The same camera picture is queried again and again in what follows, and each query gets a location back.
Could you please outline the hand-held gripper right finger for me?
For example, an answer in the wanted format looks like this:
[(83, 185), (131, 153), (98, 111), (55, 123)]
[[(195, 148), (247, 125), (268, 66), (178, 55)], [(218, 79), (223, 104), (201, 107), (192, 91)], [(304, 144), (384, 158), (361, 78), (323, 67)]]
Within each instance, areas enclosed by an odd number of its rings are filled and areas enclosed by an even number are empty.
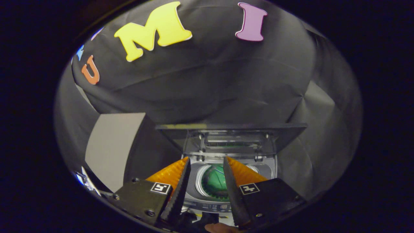
[(301, 211), (307, 201), (279, 178), (267, 179), (241, 162), (223, 160), (234, 224), (267, 228)]

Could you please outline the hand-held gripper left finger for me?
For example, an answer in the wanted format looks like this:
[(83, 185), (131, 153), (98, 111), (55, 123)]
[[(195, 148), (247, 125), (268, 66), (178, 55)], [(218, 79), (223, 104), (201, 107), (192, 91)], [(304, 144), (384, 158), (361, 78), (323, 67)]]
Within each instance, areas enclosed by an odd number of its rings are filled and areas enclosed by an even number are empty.
[(188, 157), (146, 179), (133, 178), (112, 194), (112, 205), (152, 227), (175, 227), (191, 173)]

